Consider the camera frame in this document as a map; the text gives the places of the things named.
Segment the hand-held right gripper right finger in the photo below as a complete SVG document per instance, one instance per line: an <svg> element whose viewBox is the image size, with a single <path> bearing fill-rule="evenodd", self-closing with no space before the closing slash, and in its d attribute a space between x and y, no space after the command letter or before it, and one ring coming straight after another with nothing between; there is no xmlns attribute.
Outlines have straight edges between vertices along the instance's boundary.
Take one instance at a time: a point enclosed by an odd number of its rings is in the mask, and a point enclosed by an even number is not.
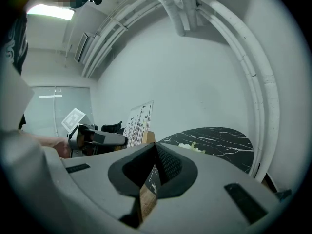
<svg viewBox="0 0 312 234"><path fill-rule="evenodd" d="M257 234L280 205L261 183L221 158L157 143L161 169L177 175L157 190L142 224L149 234Z"/></svg>

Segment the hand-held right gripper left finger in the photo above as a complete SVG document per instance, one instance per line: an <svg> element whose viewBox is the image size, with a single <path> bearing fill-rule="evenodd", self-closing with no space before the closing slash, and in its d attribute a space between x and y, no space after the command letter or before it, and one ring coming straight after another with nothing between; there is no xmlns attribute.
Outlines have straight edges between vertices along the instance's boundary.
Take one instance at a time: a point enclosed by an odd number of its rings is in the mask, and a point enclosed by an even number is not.
<svg viewBox="0 0 312 234"><path fill-rule="evenodd" d="M155 229L156 211L142 217L140 190L155 163L155 144L63 161L77 229Z"/></svg>

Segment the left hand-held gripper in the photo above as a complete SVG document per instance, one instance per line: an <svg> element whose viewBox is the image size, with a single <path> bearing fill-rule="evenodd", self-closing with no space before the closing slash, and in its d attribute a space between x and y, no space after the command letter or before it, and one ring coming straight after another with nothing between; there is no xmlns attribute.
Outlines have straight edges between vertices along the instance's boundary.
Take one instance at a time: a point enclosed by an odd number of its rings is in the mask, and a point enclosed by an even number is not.
<svg viewBox="0 0 312 234"><path fill-rule="evenodd" d="M74 108L61 122L61 125L67 131L66 138L71 149L70 158L85 156L87 151L78 145L78 136L83 127L94 131L98 130L98 126L93 124L89 117L78 108ZM116 133L102 131L94 133L94 144L98 146L124 146L127 141L127 137Z"/></svg>

